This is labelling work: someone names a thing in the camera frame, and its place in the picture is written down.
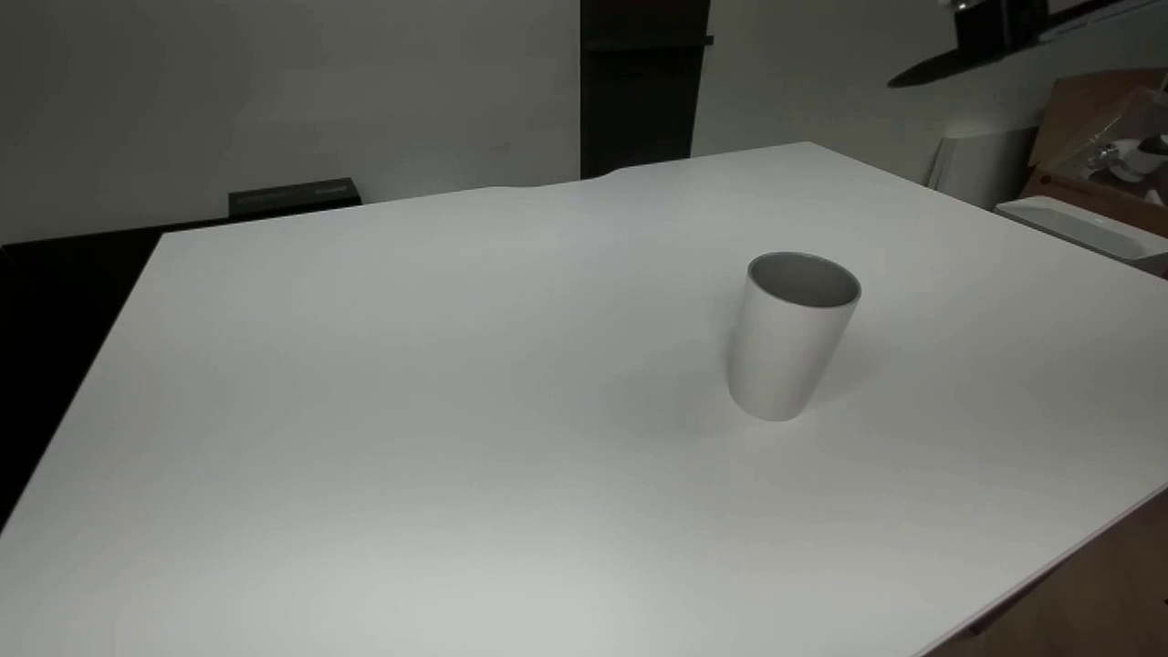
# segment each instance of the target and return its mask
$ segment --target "white tabletop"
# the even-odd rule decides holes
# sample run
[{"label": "white tabletop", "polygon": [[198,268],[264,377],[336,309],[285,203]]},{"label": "white tabletop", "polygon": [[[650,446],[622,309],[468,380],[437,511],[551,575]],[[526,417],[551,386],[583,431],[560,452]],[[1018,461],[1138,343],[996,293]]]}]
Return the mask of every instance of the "white tabletop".
[{"label": "white tabletop", "polygon": [[[864,298],[743,417],[743,262]],[[1168,480],[1168,284],[818,146],[163,237],[2,657],[920,652]]]}]

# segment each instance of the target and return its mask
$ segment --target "white cup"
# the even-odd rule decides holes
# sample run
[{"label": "white cup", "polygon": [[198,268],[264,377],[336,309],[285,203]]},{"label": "white cup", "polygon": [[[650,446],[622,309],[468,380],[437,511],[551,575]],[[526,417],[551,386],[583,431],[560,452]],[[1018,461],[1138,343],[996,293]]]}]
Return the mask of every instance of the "white cup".
[{"label": "white cup", "polygon": [[730,394],[763,419],[796,417],[821,380],[863,284],[849,268],[770,250],[747,265],[730,334]]}]

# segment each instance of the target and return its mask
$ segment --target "cup rim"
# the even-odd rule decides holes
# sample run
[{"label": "cup rim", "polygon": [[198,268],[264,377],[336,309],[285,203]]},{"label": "cup rim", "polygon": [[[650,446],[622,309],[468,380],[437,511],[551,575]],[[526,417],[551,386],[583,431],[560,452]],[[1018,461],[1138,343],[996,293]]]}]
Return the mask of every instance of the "cup rim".
[{"label": "cup rim", "polygon": [[747,265],[751,284],[796,307],[849,307],[863,282],[831,259],[810,250],[768,250]]}]

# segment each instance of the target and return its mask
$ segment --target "white wall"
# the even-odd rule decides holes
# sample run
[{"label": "white wall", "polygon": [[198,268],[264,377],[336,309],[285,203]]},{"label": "white wall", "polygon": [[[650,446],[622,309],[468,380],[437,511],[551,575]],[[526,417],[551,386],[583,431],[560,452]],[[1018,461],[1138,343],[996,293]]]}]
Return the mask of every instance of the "white wall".
[{"label": "white wall", "polygon": [[1018,127],[1054,77],[1168,63],[1168,0],[927,88],[886,88],[950,49],[937,0],[711,0],[698,153],[814,138],[923,177],[940,130]]},{"label": "white wall", "polygon": [[0,242],[575,175],[575,0],[0,0]]}]

